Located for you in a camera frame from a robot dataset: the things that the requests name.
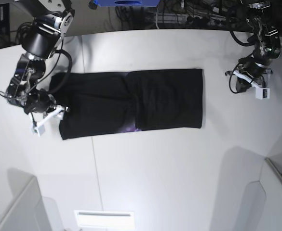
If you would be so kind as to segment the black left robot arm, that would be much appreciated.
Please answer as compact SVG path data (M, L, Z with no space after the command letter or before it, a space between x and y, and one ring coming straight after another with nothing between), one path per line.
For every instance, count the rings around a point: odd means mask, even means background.
M235 36L230 22L231 14L238 10L242 11L247 24L253 31L253 35L248 38L246 43ZM239 4L228 9L226 25L232 38L239 45L244 47L254 46L250 56L239 60L240 72L250 78L260 78L272 60L279 58L282 51L280 35L275 26L270 1L241 0Z

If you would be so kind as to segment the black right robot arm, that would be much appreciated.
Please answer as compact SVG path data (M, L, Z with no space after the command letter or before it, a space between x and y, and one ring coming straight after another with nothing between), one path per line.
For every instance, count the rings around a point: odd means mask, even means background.
M25 53L17 63L9 86L0 95L9 104L21 107L27 115L49 113L57 107L52 94L66 83L71 73L71 55L63 49L58 49L58 46L63 43L75 10L69 0L14 0L12 3L30 14L33 22L21 41ZM46 77L45 61L54 54L67 57L67 72L52 89L39 90L37 85Z

